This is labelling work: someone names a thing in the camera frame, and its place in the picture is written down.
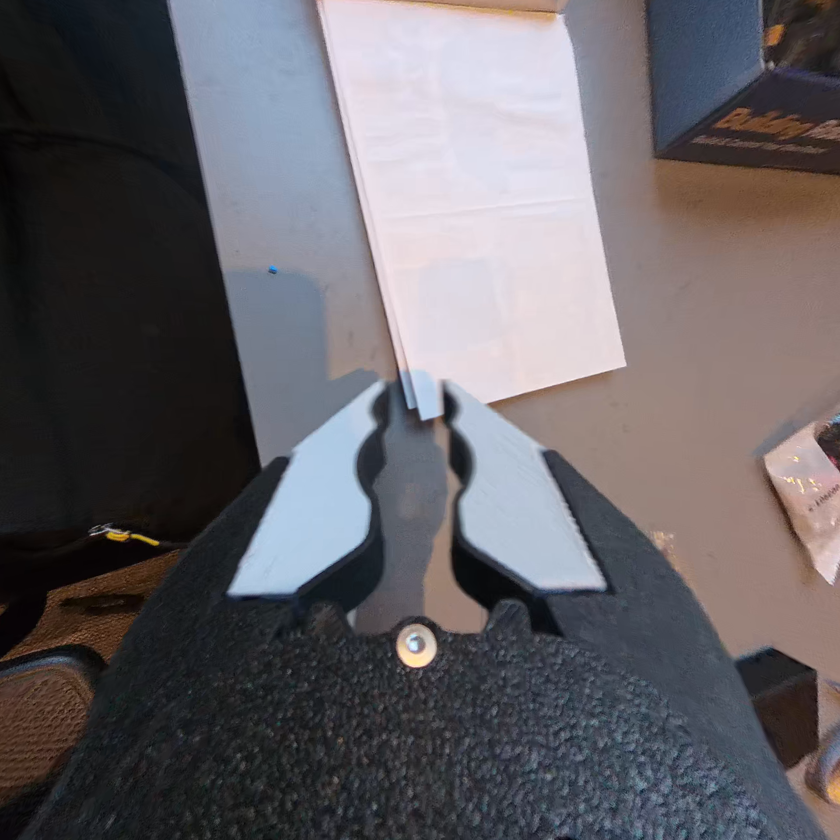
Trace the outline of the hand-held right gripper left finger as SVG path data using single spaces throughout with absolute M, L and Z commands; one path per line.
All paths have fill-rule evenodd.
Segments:
M 291 452 L 227 588 L 238 601 L 359 607 L 384 570 L 375 481 L 385 466 L 389 388 L 371 384 Z

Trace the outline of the clear bag of dark parts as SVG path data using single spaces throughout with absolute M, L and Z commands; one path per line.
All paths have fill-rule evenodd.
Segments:
M 763 456 L 791 528 L 813 569 L 834 585 L 839 569 L 839 414 L 804 425 Z

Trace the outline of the blue cardboard kit box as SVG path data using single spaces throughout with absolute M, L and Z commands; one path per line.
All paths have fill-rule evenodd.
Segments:
M 838 76 L 767 65 L 762 2 L 647 2 L 647 46 L 659 159 L 838 175 Z

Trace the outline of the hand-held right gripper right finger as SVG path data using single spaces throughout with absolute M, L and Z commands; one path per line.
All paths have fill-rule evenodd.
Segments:
M 500 602 L 551 617 L 557 595 L 608 593 L 608 580 L 554 477 L 548 450 L 453 382 L 444 384 L 458 586 L 491 613 Z

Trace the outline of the black cloth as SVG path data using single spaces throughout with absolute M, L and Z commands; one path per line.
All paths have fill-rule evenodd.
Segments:
M 259 467 L 167 2 L 1 17 L 2 536 L 187 541 Z

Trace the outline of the white instruction booklet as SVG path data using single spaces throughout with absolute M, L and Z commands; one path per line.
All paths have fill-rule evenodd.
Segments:
M 626 364 L 565 15 L 317 2 L 406 402 Z

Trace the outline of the black battery box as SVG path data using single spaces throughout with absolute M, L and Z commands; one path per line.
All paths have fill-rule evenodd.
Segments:
M 793 769 L 820 743 L 816 670 L 774 647 L 734 664 L 773 753 L 785 770 Z

